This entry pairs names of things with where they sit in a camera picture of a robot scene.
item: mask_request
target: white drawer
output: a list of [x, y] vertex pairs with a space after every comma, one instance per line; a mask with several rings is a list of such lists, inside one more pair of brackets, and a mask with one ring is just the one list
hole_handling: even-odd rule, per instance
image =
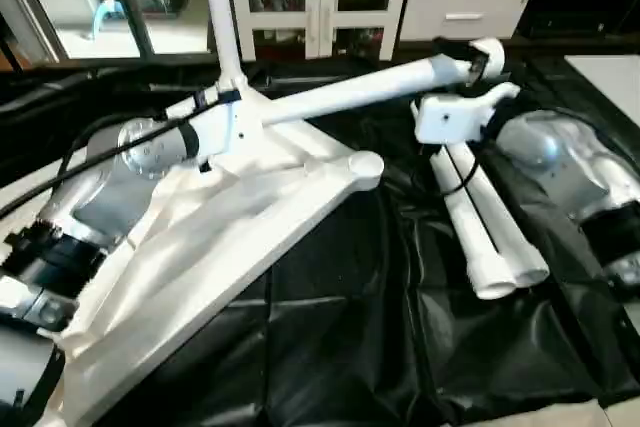
[[407, 0], [400, 40], [510, 38], [528, 0]]

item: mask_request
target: white pole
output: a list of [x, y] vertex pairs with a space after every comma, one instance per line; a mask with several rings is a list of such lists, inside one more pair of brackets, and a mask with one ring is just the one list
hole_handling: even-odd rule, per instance
[[[496, 39], [472, 42], [489, 54], [485, 77], [499, 75], [504, 66], [504, 50]], [[263, 125], [308, 119], [341, 110], [362, 107], [374, 102], [437, 87], [465, 83], [471, 64], [445, 55], [418, 60], [372, 74], [325, 85], [274, 100], [262, 117]]]
[[218, 88], [222, 91], [230, 90], [239, 83], [246, 82], [240, 67], [231, 4], [229, 0], [209, 0], [209, 11], [221, 70]]
[[[466, 177], [475, 162], [473, 152], [466, 144], [450, 145], [447, 150], [458, 174]], [[538, 249], [527, 241], [482, 167], [478, 167], [467, 190], [498, 251], [507, 260], [516, 286], [532, 287], [544, 281], [549, 276], [549, 266]]]
[[[446, 150], [431, 157], [431, 167], [443, 191], [460, 183]], [[493, 247], [467, 191], [462, 189], [448, 195], [445, 203], [467, 258], [467, 275], [478, 298], [493, 300], [512, 293], [516, 288], [515, 279], [505, 259]]]

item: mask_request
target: black tarp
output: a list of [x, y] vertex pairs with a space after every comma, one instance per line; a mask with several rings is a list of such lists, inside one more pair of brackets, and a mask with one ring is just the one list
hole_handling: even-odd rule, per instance
[[[523, 72], [541, 101], [593, 114], [640, 152], [637, 128], [566, 63]], [[480, 301], [429, 195], [407, 99], [316, 124], [381, 154], [380, 187], [351, 196], [99, 425], [459, 425], [640, 394], [638, 336], [579, 229], [537, 185], [495, 151], [481, 156], [552, 275]]]

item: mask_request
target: screw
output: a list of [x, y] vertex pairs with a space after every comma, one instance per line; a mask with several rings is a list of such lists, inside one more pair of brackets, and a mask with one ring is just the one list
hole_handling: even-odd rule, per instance
[[62, 306], [55, 300], [48, 300], [40, 309], [40, 319], [46, 324], [55, 324], [62, 317]]

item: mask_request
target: black cable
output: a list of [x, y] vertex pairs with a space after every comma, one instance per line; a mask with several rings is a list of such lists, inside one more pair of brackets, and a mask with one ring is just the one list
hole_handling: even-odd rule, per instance
[[[478, 149], [479, 150], [484, 149], [488, 141], [489, 139], [483, 139], [481, 142], [479, 142]], [[420, 153], [418, 154], [419, 156], [422, 156], [423, 150], [424, 150], [424, 146], [420, 147]], [[422, 190], [424, 194], [428, 195], [429, 197], [442, 199], [449, 195], [455, 194], [456, 192], [460, 192], [462, 189], [466, 188], [467, 185], [469, 185], [469, 182], [471, 182], [471, 179], [473, 179], [473, 176], [476, 175], [476, 172], [478, 171], [479, 167], [480, 167], [480, 161], [478, 160], [478, 156], [476, 156], [476, 158], [473, 161], [473, 165], [471, 166], [471, 170], [469, 170], [469, 173], [460, 181], [458, 185], [456, 185], [455, 187], [449, 190], [433, 192], [433, 191], [426, 190], [424, 187], [421, 187], [421, 188], [418, 187], [418, 184], [415, 182], [415, 177], [417, 174], [416, 169], [414, 169], [413, 172], [411, 173], [410, 181], [412, 186], [419, 188], [420, 190]]]
[[218, 104], [217, 103], [208, 104], [204, 108], [199, 109], [199, 110], [194, 110], [193, 112], [191, 112], [188, 115], [185, 115], [184, 117], [181, 117], [179, 119], [170, 120], [165, 125], [160, 127], [158, 130], [154, 130], [153, 132], [151, 132], [151, 133], [149, 133], [147, 135], [144, 135], [144, 136], [140, 137], [139, 139], [133, 140], [131, 142], [127, 142], [126, 144], [122, 144], [122, 145], [120, 145], [118, 147], [113, 147], [111, 149], [105, 150], [104, 152], [101, 152], [100, 154], [97, 154], [97, 155], [95, 155], [95, 156], [93, 156], [93, 157], [91, 157], [89, 159], [86, 159], [83, 163], [81, 163], [79, 165], [76, 165], [75, 167], [67, 170], [66, 172], [64, 172], [64, 173], [62, 173], [60, 175], [56, 175], [55, 177], [53, 177], [53, 178], [51, 178], [51, 179], [49, 179], [49, 180], [47, 180], [45, 182], [42, 182], [39, 185], [36, 185], [35, 187], [29, 189], [27, 192], [25, 192], [21, 196], [15, 198], [11, 202], [9, 202], [7, 205], [2, 207], [0, 209], [0, 221], [4, 220], [9, 214], [11, 214], [16, 209], [18, 209], [21, 206], [23, 206], [24, 204], [26, 204], [30, 200], [34, 199], [38, 195], [42, 194], [43, 192], [46, 192], [47, 190], [49, 190], [51, 188], [57, 187], [59, 184], [61, 184], [65, 180], [69, 180], [70, 178], [75, 177], [76, 175], [79, 175], [82, 172], [85, 172], [85, 171], [89, 170], [90, 168], [95, 167], [96, 165], [101, 164], [102, 162], [104, 162], [106, 160], [109, 160], [109, 159], [121, 154], [122, 152], [125, 152], [125, 151], [127, 151], [129, 149], [132, 149], [133, 147], [137, 147], [138, 145], [144, 144], [145, 142], [153, 140], [156, 137], [159, 137], [162, 134], [164, 134], [164, 133], [166, 133], [166, 132], [168, 132], [168, 131], [170, 131], [172, 129], [180, 127], [181, 125], [184, 125], [187, 122], [189, 122], [194, 117], [197, 117], [198, 115], [201, 115], [204, 112], [206, 112], [208, 110], [211, 110], [216, 105], [218, 105]]
[[467, 185], [469, 185], [469, 182], [471, 182], [471, 179], [473, 179], [473, 176], [476, 175], [476, 172], [478, 171], [479, 167], [480, 167], [480, 161], [476, 156], [476, 158], [473, 161], [473, 165], [471, 166], [471, 170], [466, 175], [466, 177], [462, 179], [460, 183], [456, 185], [454, 188], [438, 192], [437, 194], [438, 197], [447, 197], [449, 195], [455, 194], [456, 192], [460, 192], [462, 189], [466, 188]]
[[109, 114], [105, 117], [100, 117], [97, 120], [91, 122], [88, 126], [86, 126], [80, 134], [73, 139], [71, 146], [65, 152], [62, 157], [62, 162], [60, 163], [60, 167], [58, 168], [58, 175], [62, 175], [66, 172], [67, 167], [69, 167], [69, 162], [71, 162], [71, 157], [76, 150], [82, 147], [86, 142], [89, 141], [91, 136], [95, 134], [98, 130], [103, 129], [105, 127], [111, 127], [112, 125], [121, 124], [131, 119], [135, 119], [137, 117], [148, 117], [146, 112], [127, 112], [127, 113], [117, 113], [117, 114]]

